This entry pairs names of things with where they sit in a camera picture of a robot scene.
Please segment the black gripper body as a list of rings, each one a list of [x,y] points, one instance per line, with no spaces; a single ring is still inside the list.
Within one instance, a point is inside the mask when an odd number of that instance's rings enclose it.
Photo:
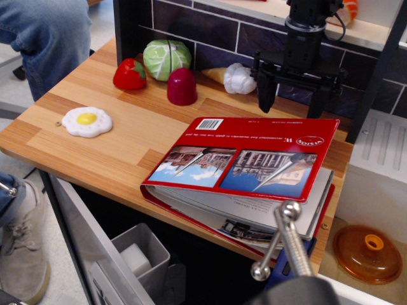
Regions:
[[[303,88],[315,88],[327,83],[341,91],[347,71],[339,65],[322,58],[320,54],[322,39],[320,32],[301,32],[289,30],[282,51],[258,50],[254,54],[252,76],[257,82],[258,73],[274,78],[277,84],[284,83]]]

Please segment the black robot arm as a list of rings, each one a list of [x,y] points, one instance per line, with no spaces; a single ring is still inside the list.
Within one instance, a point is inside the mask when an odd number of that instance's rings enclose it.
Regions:
[[[326,104],[342,93],[347,71],[320,56],[326,19],[337,17],[342,1],[288,1],[284,51],[256,51],[251,76],[257,82],[259,108],[268,113],[278,85],[312,92],[308,118],[319,118]]]

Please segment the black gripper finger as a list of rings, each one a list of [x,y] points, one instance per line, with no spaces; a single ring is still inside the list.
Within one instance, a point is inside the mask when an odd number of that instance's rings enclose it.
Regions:
[[[321,86],[315,89],[308,109],[307,118],[320,118],[326,104],[334,97],[335,89],[332,86]]]
[[[277,83],[274,78],[263,73],[257,76],[258,105],[264,112],[268,113],[275,102]]]

